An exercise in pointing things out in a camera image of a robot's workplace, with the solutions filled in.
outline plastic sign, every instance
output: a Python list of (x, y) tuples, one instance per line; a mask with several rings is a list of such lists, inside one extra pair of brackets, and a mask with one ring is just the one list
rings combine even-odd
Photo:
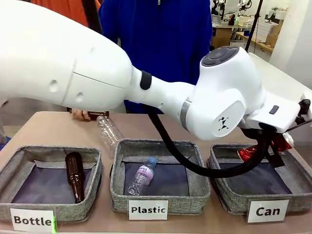
[(247, 217), (248, 223), (283, 221), (289, 200), (252, 201)]
[(166, 220), (168, 201), (129, 200), (130, 220)]
[(11, 208), (14, 231), (55, 233), (53, 211), (36, 211)]

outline blue jacket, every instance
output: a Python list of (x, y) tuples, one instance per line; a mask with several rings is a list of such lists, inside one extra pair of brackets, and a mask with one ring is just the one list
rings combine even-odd
[[(103, 35), (116, 43), (120, 38), (134, 67), (164, 81), (196, 84), (212, 36), (209, 0), (104, 0), (99, 19)], [(125, 105), (145, 113), (140, 104)]]

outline pink label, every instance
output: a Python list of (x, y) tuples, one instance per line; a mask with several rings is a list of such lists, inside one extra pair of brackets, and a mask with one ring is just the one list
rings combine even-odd
[(137, 172), (145, 174), (149, 179), (152, 179), (154, 176), (154, 173), (152, 172), (152, 170), (146, 166), (140, 166)]

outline black logo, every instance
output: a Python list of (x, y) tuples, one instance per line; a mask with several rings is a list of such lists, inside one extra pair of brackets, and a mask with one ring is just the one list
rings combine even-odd
[(229, 119), (229, 117), (227, 117), (227, 118), (222, 117), (222, 118), (219, 119), (218, 122), (222, 121), (222, 128), (220, 128), (219, 131), (220, 131), (221, 129), (225, 129), (225, 128), (226, 128), (226, 129), (229, 129), (228, 126), (225, 125), (225, 122), (226, 122), (228, 119)]

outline blue bottle cap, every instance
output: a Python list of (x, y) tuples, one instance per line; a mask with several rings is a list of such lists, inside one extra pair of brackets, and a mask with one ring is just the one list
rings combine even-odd
[(154, 168), (156, 166), (157, 161), (158, 161), (157, 158), (150, 157), (147, 162)]

